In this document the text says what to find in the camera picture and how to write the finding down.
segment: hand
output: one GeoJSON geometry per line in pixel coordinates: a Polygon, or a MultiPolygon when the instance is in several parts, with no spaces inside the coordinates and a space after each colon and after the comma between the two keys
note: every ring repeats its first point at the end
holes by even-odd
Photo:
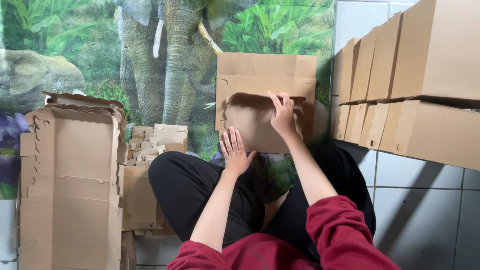
{"type": "Polygon", "coordinates": [[[257,151],[252,151],[247,157],[247,153],[243,149],[243,143],[240,138],[240,133],[238,130],[235,130],[233,127],[230,127],[230,137],[232,143],[228,139],[228,134],[223,133],[223,138],[225,143],[220,141],[220,147],[222,148],[223,155],[225,156],[225,171],[232,173],[235,177],[235,180],[244,173],[250,162],[257,154],[257,151]]]}
{"type": "Polygon", "coordinates": [[[270,119],[272,127],[285,141],[300,137],[295,126],[295,118],[293,117],[293,99],[290,99],[290,96],[286,93],[274,95],[272,92],[267,91],[267,94],[272,99],[276,110],[276,113],[270,119]],[[278,99],[279,97],[283,99],[283,104],[278,99]]]}

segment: jungle wallpaper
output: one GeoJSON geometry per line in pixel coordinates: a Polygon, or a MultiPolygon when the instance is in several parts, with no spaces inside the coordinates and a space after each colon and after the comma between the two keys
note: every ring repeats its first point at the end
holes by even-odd
{"type": "MultiPolygon", "coordinates": [[[[216,56],[318,57],[314,140],[325,140],[334,0],[0,0],[0,198],[15,198],[24,115],[41,90],[122,102],[133,125],[189,127],[188,152],[224,164],[215,131],[216,56]]],[[[266,201],[285,193],[291,158],[259,154],[266,201]]]]}

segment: red sleeve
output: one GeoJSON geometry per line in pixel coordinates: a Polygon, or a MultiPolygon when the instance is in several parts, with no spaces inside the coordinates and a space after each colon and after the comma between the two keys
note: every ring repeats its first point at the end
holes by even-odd
{"type": "Polygon", "coordinates": [[[325,270],[400,270],[373,246],[363,213],[345,196],[321,199],[308,207],[306,228],[325,270]]]}
{"type": "Polygon", "coordinates": [[[180,247],[178,256],[167,266],[167,270],[180,269],[230,269],[222,254],[213,248],[194,241],[180,247]]]}

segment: black pants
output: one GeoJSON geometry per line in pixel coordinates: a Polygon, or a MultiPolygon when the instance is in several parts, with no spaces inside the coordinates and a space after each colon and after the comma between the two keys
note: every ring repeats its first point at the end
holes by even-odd
{"type": "MultiPolygon", "coordinates": [[[[364,213],[365,223],[373,235],[376,221],[372,201],[365,180],[350,154],[333,145],[321,145],[313,157],[338,194],[350,198],[364,213]]],[[[223,169],[179,152],[163,153],[150,165],[150,184],[165,217],[180,240],[189,240],[223,169]]],[[[255,181],[252,173],[252,170],[247,170],[235,184],[223,247],[259,232],[264,221],[264,204],[252,190],[252,182],[255,181]]],[[[278,213],[263,233],[292,244],[313,262],[319,262],[316,246],[305,229],[308,206],[297,177],[278,213]]]]}

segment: red sweater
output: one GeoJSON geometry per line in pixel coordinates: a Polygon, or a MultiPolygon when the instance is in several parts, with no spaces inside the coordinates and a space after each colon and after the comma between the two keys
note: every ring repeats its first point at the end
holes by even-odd
{"type": "MultiPolygon", "coordinates": [[[[307,232],[324,270],[400,268],[373,246],[363,213],[345,196],[319,200],[307,209],[307,232]]],[[[271,235],[254,233],[222,253],[187,241],[167,269],[315,269],[296,248],[271,235]]]]}

